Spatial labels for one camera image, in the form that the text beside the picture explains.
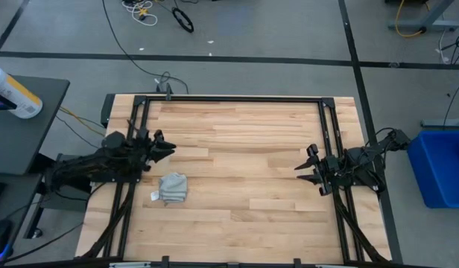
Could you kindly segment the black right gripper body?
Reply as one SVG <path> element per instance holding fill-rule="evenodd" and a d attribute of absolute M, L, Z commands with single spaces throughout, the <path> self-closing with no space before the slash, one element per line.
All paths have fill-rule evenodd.
<path fill-rule="evenodd" d="M 329 182 L 331 182 L 333 179 L 335 179 L 337 176 L 341 174 L 341 171 L 344 168 L 344 159 L 342 157 L 337 157 L 339 160 L 339 165 L 340 169 L 339 170 L 327 170 L 325 163 L 324 163 L 324 158 L 320 159 L 320 161 L 317 163 L 317 173 L 320 174 L 322 177 L 326 178 Z"/>

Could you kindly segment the black side table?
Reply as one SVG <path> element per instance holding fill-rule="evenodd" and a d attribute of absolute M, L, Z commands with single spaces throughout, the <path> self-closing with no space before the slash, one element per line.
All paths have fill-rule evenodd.
<path fill-rule="evenodd" d="M 31 119 L 17 118 L 8 111 L 0 111 L 0 173 L 22 175 L 31 169 L 70 82 L 19 75 L 13 78 L 43 102 L 40 113 Z"/>

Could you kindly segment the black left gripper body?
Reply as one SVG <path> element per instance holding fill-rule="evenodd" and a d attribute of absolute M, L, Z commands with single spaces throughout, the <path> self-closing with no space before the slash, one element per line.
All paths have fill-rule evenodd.
<path fill-rule="evenodd" d="M 136 149 L 134 156 L 134 170 L 149 171 L 151 169 L 150 162 L 153 160 L 151 149 L 154 143 L 151 139 L 136 139 L 134 147 Z"/>

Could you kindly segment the grey desk foot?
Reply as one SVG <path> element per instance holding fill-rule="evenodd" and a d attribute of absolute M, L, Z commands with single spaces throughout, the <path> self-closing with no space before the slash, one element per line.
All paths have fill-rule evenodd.
<path fill-rule="evenodd" d="M 456 119 L 424 119 L 420 122 L 421 127 L 428 128 L 459 128 L 459 118 Z"/>

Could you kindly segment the blue plastic bin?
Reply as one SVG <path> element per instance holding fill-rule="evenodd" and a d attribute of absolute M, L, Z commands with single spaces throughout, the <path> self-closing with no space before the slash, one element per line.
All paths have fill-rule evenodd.
<path fill-rule="evenodd" d="M 459 208 L 459 131 L 420 132 L 408 157 L 425 205 Z"/>

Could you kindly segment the blue black flat device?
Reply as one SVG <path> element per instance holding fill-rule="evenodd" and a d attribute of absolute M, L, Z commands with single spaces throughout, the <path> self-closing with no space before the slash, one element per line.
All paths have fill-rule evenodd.
<path fill-rule="evenodd" d="M 0 95 L 0 111 L 1 110 L 13 110 L 16 108 L 16 104 L 7 98 Z"/>

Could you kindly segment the white yellow wipes canister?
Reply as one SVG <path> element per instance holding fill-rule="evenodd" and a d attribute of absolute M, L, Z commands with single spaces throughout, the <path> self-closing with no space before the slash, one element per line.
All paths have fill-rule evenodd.
<path fill-rule="evenodd" d="M 15 108 L 9 110 L 16 117 L 30 119 L 43 107 L 41 99 L 0 68 L 0 97 L 10 101 Z"/>

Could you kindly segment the grey desk base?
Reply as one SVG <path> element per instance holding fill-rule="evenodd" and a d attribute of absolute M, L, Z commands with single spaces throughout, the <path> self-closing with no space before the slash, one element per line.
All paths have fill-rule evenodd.
<path fill-rule="evenodd" d="M 384 0 L 386 4 L 398 3 L 396 18 L 389 22 L 387 27 L 391 30 L 415 31 L 423 34 L 426 31 L 455 31 L 459 28 L 459 22 L 442 19 L 444 12 L 453 4 L 455 0 L 435 0 L 435 5 L 421 19 L 401 20 L 400 15 L 404 4 L 417 3 L 425 5 L 430 0 Z"/>

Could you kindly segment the dark operator desk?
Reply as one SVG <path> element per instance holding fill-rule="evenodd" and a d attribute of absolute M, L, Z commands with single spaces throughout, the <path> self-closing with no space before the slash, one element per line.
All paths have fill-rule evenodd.
<path fill-rule="evenodd" d="M 21 176 L 0 174 L 0 184 L 3 185 L 0 193 L 0 221 L 10 221 L 8 236 L 1 240 L 0 261 L 12 255 L 13 245 L 40 182 L 39 174 Z"/>

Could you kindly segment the black computer mouse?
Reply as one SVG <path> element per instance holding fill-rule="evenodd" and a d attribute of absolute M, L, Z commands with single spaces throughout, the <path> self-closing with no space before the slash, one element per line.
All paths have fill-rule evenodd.
<path fill-rule="evenodd" d="M 12 228 L 13 223 L 11 220 L 0 220 L 0 259 L 13 252 L 9 242 Z"/>

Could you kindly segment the black aluminium table frame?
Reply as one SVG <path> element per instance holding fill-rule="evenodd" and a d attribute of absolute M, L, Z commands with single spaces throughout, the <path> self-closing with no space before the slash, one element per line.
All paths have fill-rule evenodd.
<path fill-rule="evenodd" d="M 320 156 L 364 143 L 355 101 L 332 97 L 161 95 L 135 106 L 116 95 L 108 130 L 136 118 L 162 130 L 176 152 L 136 185 L 130 218 L 112 253 L 126 261 L 340 264 L 367 259 L 335 212 L 332 196 L 295 170 L 316 144 Z M 186 200 L 151 201 L 159 179 L 188 179 Z"/>

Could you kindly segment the black side table leg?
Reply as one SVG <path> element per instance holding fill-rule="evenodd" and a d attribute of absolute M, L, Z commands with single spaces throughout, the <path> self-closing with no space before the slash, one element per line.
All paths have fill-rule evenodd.
<path fill-rule="evenodd" d="M 56 161 L 75 159 L 77 156 L 64 155 L 60 153 L 56 160 L 53 160 L 41 153 L 35 157 L 29 168 L 29 174 L 43 175 L 41 183 L 37 187 L 36 194 L 39 194 L 37 204 L 32 210 L 29 224 L 23 236 L 24 239 L 33 239 L 42 236 L 42 229 L 39 227 L 41 216 L 44 210 L 64 210 L 85 212 L 86 201 L 90 195 L 92 187 L 88 179 L 73 180 L 60 186 L 58 191 L 50 191 L 46 186 L 45 169 L 51 167 Z"/>

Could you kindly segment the grey microfiber waffle towel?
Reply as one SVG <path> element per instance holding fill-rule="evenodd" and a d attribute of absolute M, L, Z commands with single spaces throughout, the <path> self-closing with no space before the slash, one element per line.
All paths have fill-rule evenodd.
<path fill-rule="evenodd" d="M 151 193 L 151 201 L 162 200 L 165 204 L 186 200 L 188 179 L 179 173 L 170 173 L 159 179 L 159 189 Z"/>

